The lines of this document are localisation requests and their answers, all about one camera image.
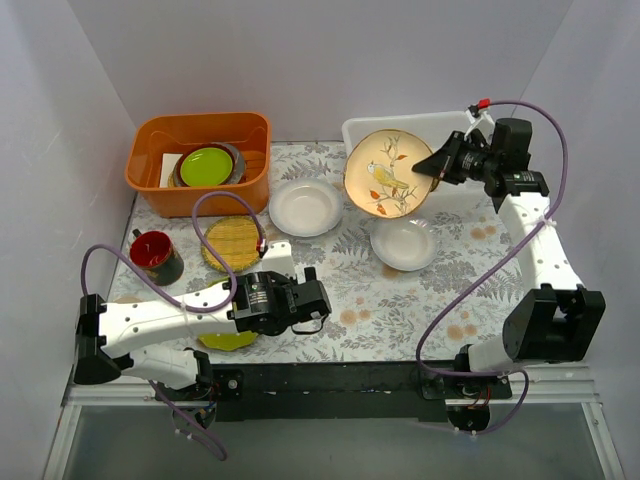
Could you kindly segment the cream plate with bird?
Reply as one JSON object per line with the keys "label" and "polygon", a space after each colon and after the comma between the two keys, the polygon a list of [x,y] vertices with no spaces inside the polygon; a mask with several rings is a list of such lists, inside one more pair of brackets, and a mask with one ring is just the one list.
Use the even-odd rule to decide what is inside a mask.
{"label": "cream plate with bird", "polygon": [[413,171],[432,155],[421,138],[396,129],[375,131],[362,139],[347,158],[344,187],[351,202],[367,214],[395,219],[420,207],[434,188],[434,179]]}

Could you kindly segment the green dotted scalloped plate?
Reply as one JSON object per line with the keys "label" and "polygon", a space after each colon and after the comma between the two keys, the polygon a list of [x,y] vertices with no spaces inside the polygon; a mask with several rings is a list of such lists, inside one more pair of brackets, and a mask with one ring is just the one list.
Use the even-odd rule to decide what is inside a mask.
{"label": "green dotted scalloped plate", "polygon": [[199,342],[205,347],[231,352],[251,345],[258,335],[253,332],[241,332],[235,334],[204,334],[198,337]]}

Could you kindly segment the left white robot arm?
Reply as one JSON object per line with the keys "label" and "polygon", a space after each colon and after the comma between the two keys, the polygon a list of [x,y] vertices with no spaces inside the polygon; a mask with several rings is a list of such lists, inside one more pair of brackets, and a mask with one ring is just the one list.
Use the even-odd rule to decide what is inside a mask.
{"label": "left white robot arm", "polygon": [[303,283],[271,271],[241,275],[171,302],[80,300],[73,381],[101,385],[121,376],[161,383],[193,400],[214,380],[207,354],[174,351],[166,342],[207,334],[278,336],[295,325],[323,324],[332,312],[322,282]]}

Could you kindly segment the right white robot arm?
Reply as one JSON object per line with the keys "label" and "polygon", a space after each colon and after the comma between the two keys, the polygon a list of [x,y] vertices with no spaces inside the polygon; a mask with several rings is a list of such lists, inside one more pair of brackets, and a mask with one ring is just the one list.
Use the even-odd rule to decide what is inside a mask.
{"label": "right white robot arm", "polygon": [[464,397],[518,366],[583,360],[606,308],[603,294],[588,289],[570,265],[552,219],[558,202],[543,174],[528,167],[531,137],[529,121],[498,119],[490,141],[477,129],[454,131],[412,168],[452,185],[483,184],[514,243],[509,256],[526,289],[499,336],[465,346],[448,369],[420,363],[426,378],[452,378]]}

